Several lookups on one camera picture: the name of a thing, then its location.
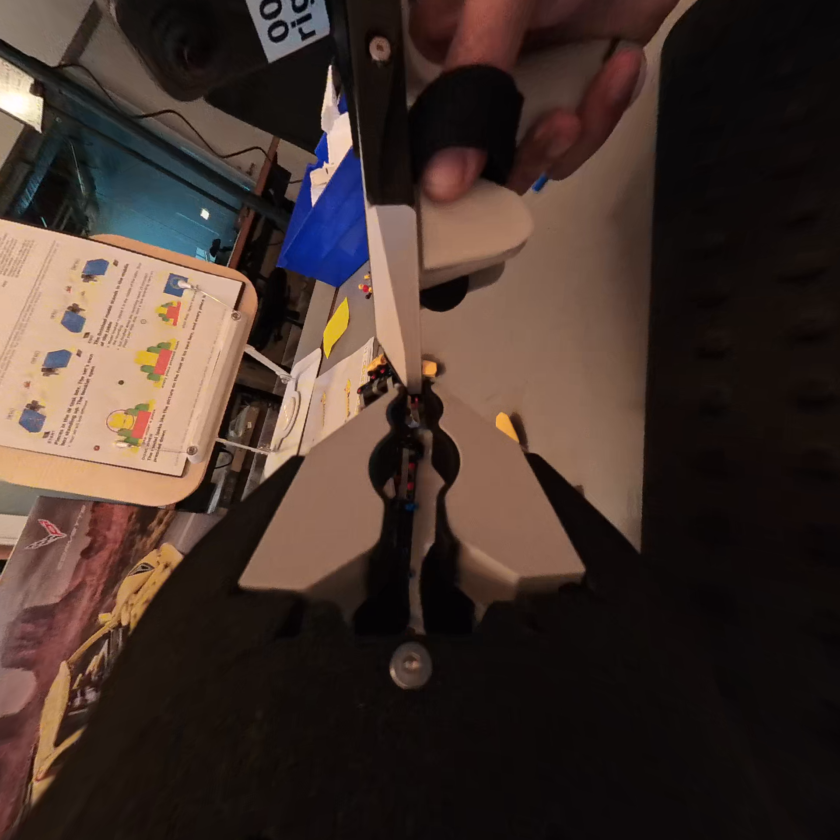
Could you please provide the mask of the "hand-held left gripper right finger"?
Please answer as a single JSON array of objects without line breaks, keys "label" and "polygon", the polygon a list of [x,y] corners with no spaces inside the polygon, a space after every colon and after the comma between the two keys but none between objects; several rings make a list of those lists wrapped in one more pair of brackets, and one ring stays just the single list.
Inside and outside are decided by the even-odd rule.
[{"label": "hand-held left gripper right finger", "polygon": [[460,399],[436,395],[418,512],[418,632],[467,634],[495,602],[551,592],[584,566],[524,451]]}]

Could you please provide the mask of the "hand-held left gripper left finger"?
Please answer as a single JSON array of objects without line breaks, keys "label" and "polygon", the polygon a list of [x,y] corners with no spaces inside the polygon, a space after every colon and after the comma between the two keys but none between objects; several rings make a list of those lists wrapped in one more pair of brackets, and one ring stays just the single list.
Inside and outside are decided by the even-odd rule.
[{"label": "hand-held left gripper left finger", "polygon": [[406,388],[393,387],[303,457],[238,579],[242,590],[326,602],[357,634],[407,631],[407,408]]}]

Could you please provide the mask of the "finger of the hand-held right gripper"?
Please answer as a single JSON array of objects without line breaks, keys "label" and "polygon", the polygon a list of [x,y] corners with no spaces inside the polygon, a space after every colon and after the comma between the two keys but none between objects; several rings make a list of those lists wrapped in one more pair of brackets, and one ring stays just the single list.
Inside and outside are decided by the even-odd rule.
[{"label": "finger of the hand-held right gripper", "polygon": [[365,205],[375,335],[410,394],[422,390],[417,216],[411,206]]}]

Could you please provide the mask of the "yellow toy car model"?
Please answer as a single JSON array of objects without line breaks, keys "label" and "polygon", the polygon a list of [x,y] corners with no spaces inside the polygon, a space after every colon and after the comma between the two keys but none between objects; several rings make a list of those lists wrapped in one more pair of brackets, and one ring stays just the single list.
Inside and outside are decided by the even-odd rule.
[{"label": "yellow toy car model", "polygon": [[407,539],[421,509],[421,495],[427,478],[422,464],[431,463],[434,446],[434,381],[421,380],[417,393],[409,392],[395,366],[384,353],[369,365],[357,394],[361,400],[360,420],[368,420],[373,407],[381,414],[371,420],[382,421],[383,429],[374,428],[371,450],[360,461],[360,470],[373,493],[383,502],[385,516],[395,520],[391,528]]}]

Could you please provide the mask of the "person's right hand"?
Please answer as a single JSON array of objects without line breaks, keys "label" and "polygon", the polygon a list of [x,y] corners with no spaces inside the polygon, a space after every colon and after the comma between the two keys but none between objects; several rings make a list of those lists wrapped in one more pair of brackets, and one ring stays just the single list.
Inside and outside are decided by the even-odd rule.
[{"label": "person's right hand", "polygon": [[607,39],[613,51],[574,111],[538,116],[521,139],[507,186],[524,194],[541,176],[563,180],[607,141],[644,84],[645,46],[677,1],[422,1],[409,30],[419,51],[451,70],[511,72],[523,51]]}]

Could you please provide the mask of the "crumpled white paper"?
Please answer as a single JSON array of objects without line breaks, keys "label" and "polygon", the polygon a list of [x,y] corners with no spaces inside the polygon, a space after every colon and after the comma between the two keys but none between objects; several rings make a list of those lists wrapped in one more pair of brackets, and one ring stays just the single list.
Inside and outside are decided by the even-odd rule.
[{"label": "crumpled white paper", "polygon": [[321,110],[325,151],[316,152],[320,164],[310,172],[311,203],[315,204],[352,148],[350,115],[345,97],[338,93],[329,68]]}]

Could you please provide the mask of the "yellow paper sheet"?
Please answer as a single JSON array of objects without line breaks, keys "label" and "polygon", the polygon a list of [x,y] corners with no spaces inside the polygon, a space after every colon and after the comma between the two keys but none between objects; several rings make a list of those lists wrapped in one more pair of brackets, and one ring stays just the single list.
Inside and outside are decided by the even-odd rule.
[{"label": "yellow paper sheet", "polygon": [[350,304],[345,297],[332,313],[322,333],[323,357],[328,359],[350,326]]}]

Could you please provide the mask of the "blue storage bin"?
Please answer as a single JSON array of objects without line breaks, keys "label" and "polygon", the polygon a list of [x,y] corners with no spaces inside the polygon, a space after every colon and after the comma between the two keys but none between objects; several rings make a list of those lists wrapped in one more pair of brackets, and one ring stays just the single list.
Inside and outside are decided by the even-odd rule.
[{"label": "blue storage bin", "polygon": [[277,266],[340,287],[369,258],[361,162],[347,153],[312,203],[311,174],[317,168],[307,167]]}]

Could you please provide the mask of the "open instruction booklet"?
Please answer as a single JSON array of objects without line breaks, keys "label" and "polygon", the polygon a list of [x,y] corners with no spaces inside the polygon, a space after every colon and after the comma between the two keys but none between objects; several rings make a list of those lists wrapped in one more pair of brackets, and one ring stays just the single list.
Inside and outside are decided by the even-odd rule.
[{"label": "open instruction booklet", "polygon": [[375,338],[348,355],[333,353],[332,366],[315,349],[292,366],[279,416],[267,446],[262,480],[267,480],[291,457],[306,455],[324,438],[362,410],[358,393],[368,382],[368,370],[379,355]]}]

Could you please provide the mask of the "black office chair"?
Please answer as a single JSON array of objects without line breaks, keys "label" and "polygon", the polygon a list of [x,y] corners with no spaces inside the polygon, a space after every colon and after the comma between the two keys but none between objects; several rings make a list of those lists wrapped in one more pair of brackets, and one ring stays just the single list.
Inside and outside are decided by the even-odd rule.
[{"label": "black office chair", "polygon": [[275,267],[268,276],[259,276],[255,281],[255,290],[258,307],[248,344],[262,351],[286,320],[289,302],[287,271]]}]

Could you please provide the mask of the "black pole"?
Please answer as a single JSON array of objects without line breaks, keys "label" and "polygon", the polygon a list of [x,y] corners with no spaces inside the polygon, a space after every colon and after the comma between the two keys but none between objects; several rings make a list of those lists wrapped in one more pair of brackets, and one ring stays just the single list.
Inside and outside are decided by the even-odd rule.
[{"label": "black pole", "polygon": [[1,40],[1,57],[9,60],[18,69],[26,71],[37,81],[44,82],[48,89],[59,93],[80,106],[96,113],[99,117],[121,130],[130,134],[136,140],[142,140],[163,154],[169,155],[174,161],[188,168],[192,172],[206,178],[223,192],[235,196],[241,204],[257,212],[258,215],[271,220],[281,229],[287,229],[290,214],[284,209],[269,203],[259,195],[235,183],[226,175],[216,171],[207,163],[178,148],[173,143],[161,137],[151,129],[140,125],[136,119],[121,112],[103,99],[97,97],[89,88],[71,79],[62,71],[48,66],[43,61],[25,54],[20,49]]}]

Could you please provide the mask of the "toy car set box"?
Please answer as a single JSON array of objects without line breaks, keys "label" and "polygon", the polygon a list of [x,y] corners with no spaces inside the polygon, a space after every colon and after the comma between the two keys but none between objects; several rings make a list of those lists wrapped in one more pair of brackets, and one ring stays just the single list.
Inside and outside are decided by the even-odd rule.
[{"label": "toy car set box", "polygon": [[2,838],[50,787],[147,606],[219,519],[36,501],[2,569]]}]

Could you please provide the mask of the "wall notice sheet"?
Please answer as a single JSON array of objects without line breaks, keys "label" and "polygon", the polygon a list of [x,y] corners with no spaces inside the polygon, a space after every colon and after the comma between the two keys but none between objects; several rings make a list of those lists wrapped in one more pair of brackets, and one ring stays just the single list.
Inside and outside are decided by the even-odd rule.
[{"label": "wall notice sheet", "polygon": [[42,133],[45,103],[36,82],[25,70],[1,58],[1,111]]}]

